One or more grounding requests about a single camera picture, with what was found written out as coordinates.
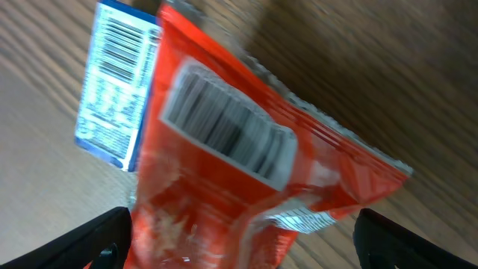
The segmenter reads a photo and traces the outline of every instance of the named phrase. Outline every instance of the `blue border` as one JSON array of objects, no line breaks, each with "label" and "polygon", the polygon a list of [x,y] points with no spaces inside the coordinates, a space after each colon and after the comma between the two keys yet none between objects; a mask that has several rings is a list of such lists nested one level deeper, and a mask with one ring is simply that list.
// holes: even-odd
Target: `blue border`
[{"label": "blue border", "polygon": [[[99,1],[99,3],[106,4],[107,6],[110,6],[112,8],[117,9],[117,10],[120,10],[122,12],[128,13],[128,14],[130,14],[132,16],[135,16],[139,19],[145,20],[147,22],[151,22],[152,24],[156,24],[159,27],[161,27],[161,21],[156,16],[145,13],[141,10],[137,10],[134,7],[131,7],[127,4],[123,4],[122,2],[119,2],[119,1],[116,1],[116,0],[101,0],[101,1]],[[79,147],[87,150],[92,155],[102,159],[103,161],[106,161],[106,162],[120,168],[121,170],[128,171],[128,172],[135,171],[136,168],[137,168],[137,158],[140,154],[140,145],[141,145],[141,142],[143,141],[143,128],[145,126],[145,121],[146,121],[145,116],[146,116],[146,111],[149,107],[149,100],[150,100],[151,95],[152,95],[152,91],[151,91],[151,82],[150,82],[148,93],[146,94],[145,105],[143,106],[143,111],[141,113],[141,117],[142,117],[141,124],[140,124],[140,127],[138,129],[137,138],[136,138],[136,141],[134,143],[133,152],[131,154],[131,160],[128,164],[128,167],[123,167],[121,161],[118,158],[113,157],[110,153],[108,153],[108,152],[104,151],[103,149],[100,149],[97,146],[92,145],[88,141],[82,140],[81,138],[78,138],[76,136],[75,136],[75,144],[78,145]]]}]

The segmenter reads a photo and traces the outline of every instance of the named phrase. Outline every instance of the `snack bag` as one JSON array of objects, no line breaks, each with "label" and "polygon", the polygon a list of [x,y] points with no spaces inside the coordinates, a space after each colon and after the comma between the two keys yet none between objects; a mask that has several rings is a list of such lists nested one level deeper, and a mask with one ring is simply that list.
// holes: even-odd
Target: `snack bag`
[{"label": "snack bag", "polygon": [[298,232],[409,176],[282,98],[172,6],[160,15],[127,268],[276,268]]}]

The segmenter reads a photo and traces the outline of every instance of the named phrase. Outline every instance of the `wooden surface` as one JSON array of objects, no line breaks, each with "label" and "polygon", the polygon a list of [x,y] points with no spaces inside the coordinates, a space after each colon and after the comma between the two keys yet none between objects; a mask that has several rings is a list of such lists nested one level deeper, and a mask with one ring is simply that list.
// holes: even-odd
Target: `wooden surface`
[{"label": "wooden surface", "polygon": [[[478,2],[199,6],[298,96],[415,168],[372,208],[478,264]],[[72,143],[94,8],[0,2],[0,263],[124,203],[134,184]],[[355,217],[301,235],[282,267],[359,268]]]}]

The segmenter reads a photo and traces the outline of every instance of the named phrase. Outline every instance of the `wood grain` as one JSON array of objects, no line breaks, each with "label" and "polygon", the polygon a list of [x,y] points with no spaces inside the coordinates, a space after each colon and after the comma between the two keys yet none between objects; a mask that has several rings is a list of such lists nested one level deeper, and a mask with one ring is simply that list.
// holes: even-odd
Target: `wood grain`
[{"label": "wood grain", "polygon": [[[478,19],[474,16],[478,2],[193,2],[299,97],[324,110],[369,144],[415,168],[414,176],[403,189],[372,208],[478,264]],[[154,10],[156,3],[134,1],[145,10]],[[62,160],[61,165],[70,168],[74,167],[70,163],[80,158],[88,168],[86,172],[75,168],[78,181],[82,176],[95,174],[96,178],[121,177],[109,167],[88,161],[87,155],[78,157],[74,146],[69,146],[72,139],[61,146],[55,143],[72,136],[94,9],[94,0],[0,3],[1,68],[15,74],[18,84],[23,85],[17,90],[15,83],[6,82],[2,72],[0,146],[7,143],[4,137],[19,145],[25,140],[31,140],[30,146],[46,143],[48,146],[41,150],[56,152],[57,157],[52,158]],[[28,96],[22,99],[20,93]],[[29,109],[20,110],[14,102]],[[43,138],[34,139],[37,135]],[[5,149],[0,148],[0,214],[8,216],[2,217],[0,223],[11,228],[28,218],[50,227],[56,216],[45,208],[61,206],[53,202],[15,205],[14,191],[28,197],[35,195],[21,191],[19,183],[14,182],[42,188],[33,180],[34,175],[24,173],[18,166],[23,158],[30,160],[32,170],[39,165],[28,157],[28,147],[20,148],[25,151],[17,153],[16,158],[5,157]],[[59,175],[52,178],[62,180]],[[82,208],[80,201],[83,200],[71,202],[68,208]],[[18,211],[9,209],[12,206]],[[38,230],[27,235],[38,239],[36,242],[51,240],[98,212],[91,207],[92,203],[88,206],[81,217],[73,218],[62,229],[50,227],[47,235]],[[44,211],[50,219],[42,220],[45,217],[34,211]],[[69,214],[62,216],[66,221]],[[359,268],[351,239],[355,217],[313,235],[301,235],[282,267]],[[23,232],[32,227],[21,226]],[[2,233],[0,240],[11,242],[15,237]],[[16,242],[13,250],[7,252],[10,256],[1,254],[0,262],[33,247]]]}]

